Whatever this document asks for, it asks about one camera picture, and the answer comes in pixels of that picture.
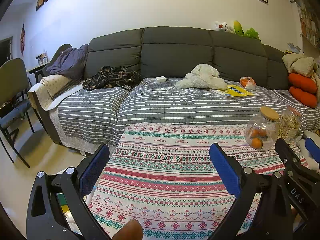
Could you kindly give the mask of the person hand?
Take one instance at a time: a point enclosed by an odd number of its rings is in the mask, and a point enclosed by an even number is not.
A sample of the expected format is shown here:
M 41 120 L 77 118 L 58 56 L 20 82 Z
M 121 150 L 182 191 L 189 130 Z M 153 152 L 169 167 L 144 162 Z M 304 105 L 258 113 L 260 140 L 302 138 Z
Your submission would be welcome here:
M 113 240 L 142 240 L 143 228 L 141 224 L 131 219 L 113 237 Z

